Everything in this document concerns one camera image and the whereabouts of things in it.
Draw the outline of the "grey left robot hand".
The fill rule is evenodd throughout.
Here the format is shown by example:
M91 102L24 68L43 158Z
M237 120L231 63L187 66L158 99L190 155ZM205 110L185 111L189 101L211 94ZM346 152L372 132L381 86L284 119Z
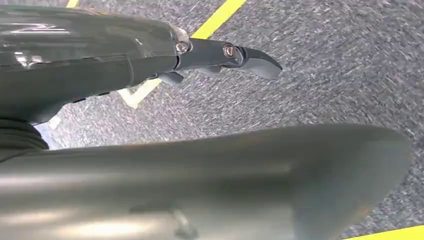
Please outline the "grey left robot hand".
M369 124L60 150L35 129L69 103L223 68L282 71L263 51L166 21L2 5L1 239L333 240L406 175L409 140Z

